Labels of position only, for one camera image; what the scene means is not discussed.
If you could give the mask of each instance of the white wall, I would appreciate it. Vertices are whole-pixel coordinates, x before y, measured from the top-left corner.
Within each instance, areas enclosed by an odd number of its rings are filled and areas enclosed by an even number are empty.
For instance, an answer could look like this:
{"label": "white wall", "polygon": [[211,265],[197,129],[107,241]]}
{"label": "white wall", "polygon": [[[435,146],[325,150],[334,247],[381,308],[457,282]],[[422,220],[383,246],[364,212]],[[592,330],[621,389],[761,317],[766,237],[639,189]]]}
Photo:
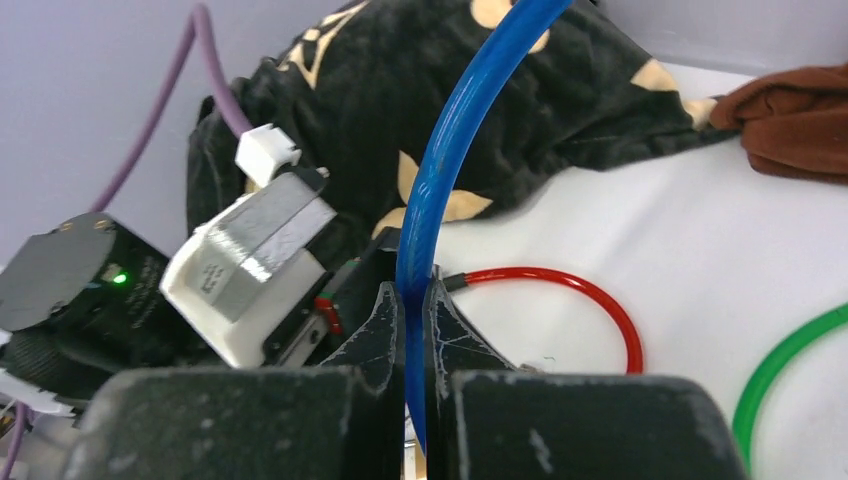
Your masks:
{"label": "white wall", "polygon": [[[31,234],[85,211],[123,160],[191,0],[0,1],[0,265]],[[343,0],[207,0],[228,78]],[[197,51],[109,212],[167,253],[185,235],[185,158],[210,90]]]}
{"label": "white wall", "polygon": [[846,0],[601,0],[661,60],[760,75],[848,62]]}
{"label": "white wall", "polygon": [[[848,60],[846,0],[603,0],[665,60],[760,73]],[[343,0],[209,0],[228,77]],[[190,0],[0,1],[0,265],[84,211],[148,112]],[[185,232],[186,138],[209,92],[196,52],[156,136],[109,209],[167,253]]]}

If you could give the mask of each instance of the green tube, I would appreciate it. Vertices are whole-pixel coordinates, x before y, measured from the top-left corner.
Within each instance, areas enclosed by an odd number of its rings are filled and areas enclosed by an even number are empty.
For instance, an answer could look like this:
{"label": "green tube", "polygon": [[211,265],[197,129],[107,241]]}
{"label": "green tube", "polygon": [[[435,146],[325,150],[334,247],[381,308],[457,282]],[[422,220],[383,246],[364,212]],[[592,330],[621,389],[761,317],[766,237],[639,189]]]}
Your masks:
{"label": "green tube", "polygon": [[745,385],[733,415],[733,434],[742,452],[742,459],[751,471],[751,443],[757,415],[766,394],[786,366],[798,354],[837,328],[848,324],[848,304],[810,320],[795,330],[772,350]]}

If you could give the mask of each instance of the white connector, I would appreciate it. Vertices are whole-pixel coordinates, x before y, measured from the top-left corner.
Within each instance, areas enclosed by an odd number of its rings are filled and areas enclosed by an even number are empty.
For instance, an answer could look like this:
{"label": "white connector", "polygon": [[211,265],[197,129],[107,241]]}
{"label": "white connector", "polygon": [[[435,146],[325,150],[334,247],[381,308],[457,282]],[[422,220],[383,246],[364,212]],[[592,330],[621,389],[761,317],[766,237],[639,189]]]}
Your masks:
{"label": "white connector", "polygon": [[301,151],[291,138],[271,124],[244,133],[236,149],[236,165],[259,188],[265,188],[286,163],[297,165]]}

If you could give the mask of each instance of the white surface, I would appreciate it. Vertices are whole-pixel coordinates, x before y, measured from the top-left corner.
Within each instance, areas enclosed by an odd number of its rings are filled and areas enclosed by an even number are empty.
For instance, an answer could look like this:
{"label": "white surface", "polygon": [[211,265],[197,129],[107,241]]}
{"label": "white surface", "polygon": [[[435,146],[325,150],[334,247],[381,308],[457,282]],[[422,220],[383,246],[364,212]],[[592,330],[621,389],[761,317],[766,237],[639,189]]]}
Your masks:
{"label": "white surface", "polygon": [[[670,66],[684,95],[749,77]],[[629,311],[649,373],[703,385],[728,421],[745,382],[781,339],[848,302],[848,188],[755,173],[739,141],[612,172],[570,169],[523,210],[447,226],[448,273],[530,265],[581,275]],[[513,282],[457,295],[516,364],[556,372],[624,369],[600,307],[558,286]],[[760,417],[754,477],[848,477],[848,331],[810,350]]]}

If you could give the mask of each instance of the red tube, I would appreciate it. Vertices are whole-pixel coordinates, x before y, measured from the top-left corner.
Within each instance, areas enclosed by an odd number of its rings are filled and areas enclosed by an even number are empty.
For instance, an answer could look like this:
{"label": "red tube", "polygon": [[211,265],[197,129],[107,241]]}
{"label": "red tube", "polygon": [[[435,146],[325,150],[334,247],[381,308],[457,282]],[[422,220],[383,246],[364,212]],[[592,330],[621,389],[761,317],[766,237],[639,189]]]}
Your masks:
{"label": "red tube", "polygon": [[558,283],[573,288],[594,300],[612,317],[621,331],[621,336],[624,337],[624,344],[627,347],[627,373],[641,374],[645,371],[645,353],[636,326],[633,325],[633,321],[624,308],[597,285],[565,272],[536,267],[494,268],[465,274],[465,281],[469,285],[518,278]]}

